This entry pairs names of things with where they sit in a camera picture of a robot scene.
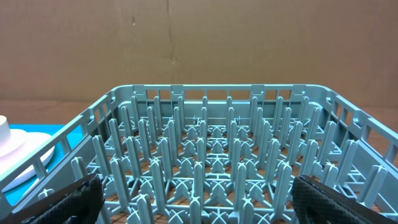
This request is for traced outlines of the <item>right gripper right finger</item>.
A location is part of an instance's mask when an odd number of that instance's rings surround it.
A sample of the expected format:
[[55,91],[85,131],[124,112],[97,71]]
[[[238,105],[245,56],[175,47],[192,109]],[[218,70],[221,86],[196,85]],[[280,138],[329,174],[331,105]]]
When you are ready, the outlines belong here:
[[294,179],[291,196],[294,223],[397,224],[307,175]]

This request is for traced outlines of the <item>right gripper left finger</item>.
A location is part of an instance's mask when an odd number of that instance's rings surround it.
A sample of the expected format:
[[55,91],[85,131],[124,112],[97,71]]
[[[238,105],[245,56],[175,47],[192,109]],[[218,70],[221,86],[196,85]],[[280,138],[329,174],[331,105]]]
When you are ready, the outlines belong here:
[[1,219],[1,223],[94,224],[104,205],[102,182],[90,174],[38,202]]

